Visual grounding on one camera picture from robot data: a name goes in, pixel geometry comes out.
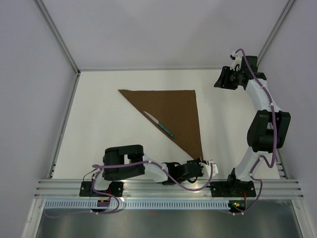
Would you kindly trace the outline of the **green handled knife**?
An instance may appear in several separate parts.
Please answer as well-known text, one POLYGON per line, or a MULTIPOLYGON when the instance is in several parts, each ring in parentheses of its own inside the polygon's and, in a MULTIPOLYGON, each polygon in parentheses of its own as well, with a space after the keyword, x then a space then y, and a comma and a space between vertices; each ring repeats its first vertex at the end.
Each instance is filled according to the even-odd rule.
POLYGON ((148 112, 144 111, 144 113, 153 121, 155 122, 167 135, 171 138, 174 138, 174 134, 170 132, 163 124, 161 124, 154 116, 149 114, 148 112))

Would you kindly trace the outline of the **brown cloth napkin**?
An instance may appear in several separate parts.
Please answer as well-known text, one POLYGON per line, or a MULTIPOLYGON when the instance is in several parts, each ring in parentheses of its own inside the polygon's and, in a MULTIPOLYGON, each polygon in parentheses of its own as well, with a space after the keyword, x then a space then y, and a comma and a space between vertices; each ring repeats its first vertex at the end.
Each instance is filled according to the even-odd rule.
POLYGON ((203 159, 198 107, 195 90, 132 91, 118 90, 160 132, 192 159, 203 159), (167 135, 145 113, 163 124, 174 138, 167 135))

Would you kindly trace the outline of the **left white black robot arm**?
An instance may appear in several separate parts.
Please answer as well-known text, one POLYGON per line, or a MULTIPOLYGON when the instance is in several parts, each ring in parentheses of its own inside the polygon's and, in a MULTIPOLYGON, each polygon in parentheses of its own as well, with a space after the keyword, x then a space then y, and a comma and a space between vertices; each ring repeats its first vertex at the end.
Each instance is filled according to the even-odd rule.
POLYGON ((104 196, 110 184, 115 181, 145 175, 162 185, 180 185, 182 182, 195 183, 199 177, 211 176, 211 163, 200 159, 159 163, 150 159, 142 145, 111 147, 105 150, 102 165, 93 165, 98 172, 94 175, 91 191, 104 196))

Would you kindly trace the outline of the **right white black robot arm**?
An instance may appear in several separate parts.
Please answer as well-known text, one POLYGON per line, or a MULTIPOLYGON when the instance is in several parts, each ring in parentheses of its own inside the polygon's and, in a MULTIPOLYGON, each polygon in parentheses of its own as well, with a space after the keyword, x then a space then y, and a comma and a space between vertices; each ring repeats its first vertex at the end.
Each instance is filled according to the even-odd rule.
POLYGON ((266 76, 258 72, 256 56, 231 54, 233 63, 224 66, 216 88, 236 90, 242 87, 250 96, 256 114, 247 132, 248 149, 227 181, 211 182, 212 191, 238 196, 243 191, 254 193, 254 182, 275 167, 276 152, 284 144, 291 116, 284 112, 269 92, 266 76))

